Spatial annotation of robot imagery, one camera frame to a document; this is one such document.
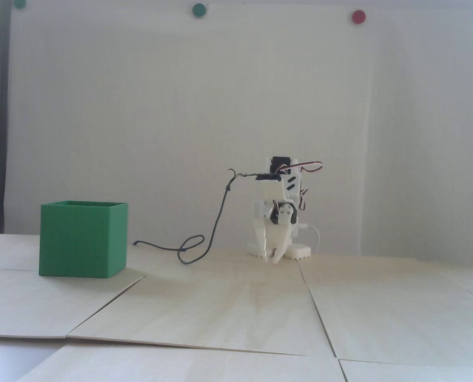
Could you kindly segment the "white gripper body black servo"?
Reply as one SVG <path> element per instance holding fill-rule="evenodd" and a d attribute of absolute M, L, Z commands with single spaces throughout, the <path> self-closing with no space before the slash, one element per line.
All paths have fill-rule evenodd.
<path fill-rule="evenodd" d="M 298 207 L 291 199 L 261 200 L 253 204 L 253 229 L 277 230 L 298 228 Z"/>

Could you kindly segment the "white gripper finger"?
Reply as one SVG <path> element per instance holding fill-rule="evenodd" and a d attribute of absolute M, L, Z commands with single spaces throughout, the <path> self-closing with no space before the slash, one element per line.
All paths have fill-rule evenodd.
<path fill-rule="evenodd" d="M 267 255 L 267 235 L 265 220 L 263 218 L 254 219 L 254 232 L 256 236 L 256 244 L 254 249 L 255 256 Z"/>
<path fill-rule="evenodd" d="M 298 209 L 291 202 L 280 202 L 273 207 L 265 226 L 266 250 L 269 262 L 277 264 L 292 244 L 298 227 Z"/>

